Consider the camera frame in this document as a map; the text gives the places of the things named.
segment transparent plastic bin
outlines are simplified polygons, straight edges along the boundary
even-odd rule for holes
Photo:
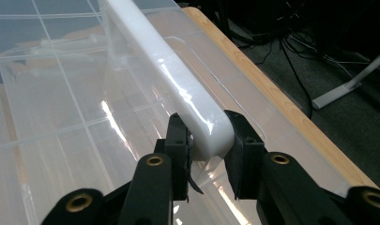
[[[74,189],[108,194],[131,180],[176,109],[148,88],[135,52],[112,67],[97,1],[19,2],[0,0],[0,224],[39,224]],[[222,109],[344,194],[342,176],[175,2],[134,2]],[[259,224],[256,201],[234,201],[223,163],[212,169],[194,177],[205,195],[175,202],[174,224]]]

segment black cable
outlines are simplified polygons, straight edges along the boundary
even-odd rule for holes
[[[271,43],[269,44],[269,52],[264,56],[263,58],[263,61],[260,62],[260,63],[254,63],[255,65],[261,65],[263,64],[265,61],[266,61],[266,58],[271,54],[272,52],[272,43],[274,42],[274,40],[271,40]]]
[[[298,84],[300,85],[301,89],[303,90],[304,94],[306,95],[307,97],[307,101],[308,101],[308,104],[309,104],[309,114],[307,115],[307,117],[309,117],[309,119],[312,119],[312,98],[310,97],[310,94],[309,92],[307,91],[306,87],[304,86],[303,82],[300,80],[300,78],[298,77],[297,73],[296,73],[296,70],[295,68],[293,67],[293,64],[292,64],[292,61],[290,60],[289,58],[289,55],[287,54],[286,50],[285,50],[285,46],[283,46],[283,40],[284,38],[281,38],[280,39],[280,44],[281,44],[281,48],[283,50],[283,53],[285,54],[285,57],[286,59],[288,60],[288,63],[291,67],[291,69],[293,70],[293,73],[295,74],[296,76],[296,79],[297,79],[297,82]]]

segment wooden table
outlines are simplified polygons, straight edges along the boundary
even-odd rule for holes
[[[198,8],[185,7],[183,10],[352,186],[377,188],[377,185]]]

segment gray carpet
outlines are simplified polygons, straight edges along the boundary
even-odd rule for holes
[[[260,63],[269,51],[270,44],[244,49],[253,63]],[[349,75],[336,64],[303,59],[288,52],[296,72],[311,98],[317,98],[350,80]],[[350,54],[346,59],[362,61],[363,57]],[[351,76],[367,65],[344,65]],[[309,106],[294,72],[290,68],[277,39],[272,52],[258,67],[304,112]],[[338,99],[319,111],[313,111],[313,123],[318,126],[358,167],[380,187],[380,72],[374,72],[354,92]]]

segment white plastic handle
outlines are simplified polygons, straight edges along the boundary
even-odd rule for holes
[[[214,156],[224,157],[233,145],[234,130],[212,96],[132,1],[105,0],[100,5],[104,24],[118,29],[126,39],[122,44],[127,41],[155,71],[152,76],[166,83],[171,93],[169,99],[192,133],[193,159],[204,161]]]

